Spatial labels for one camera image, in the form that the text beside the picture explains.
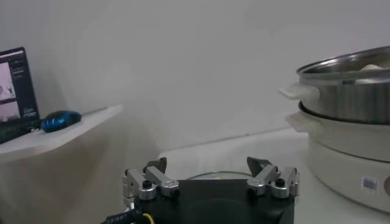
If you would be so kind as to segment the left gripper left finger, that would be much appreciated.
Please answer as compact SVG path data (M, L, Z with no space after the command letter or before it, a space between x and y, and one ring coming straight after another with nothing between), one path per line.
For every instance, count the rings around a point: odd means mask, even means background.
M143 201L154 200L157 193L162 197L176 198L180 195L179 181L165 175L168 160L162 157L149 161L142 169L127 169L123 176L123 198L138 197Z

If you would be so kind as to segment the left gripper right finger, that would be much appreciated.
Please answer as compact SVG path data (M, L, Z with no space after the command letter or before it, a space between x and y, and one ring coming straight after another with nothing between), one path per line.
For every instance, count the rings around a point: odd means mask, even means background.
M252 176L247 180L247 193L260 197L270 193L272 197L285 199L297 197L300 187L300 173L295 167L280 170L266 159L247 157Z

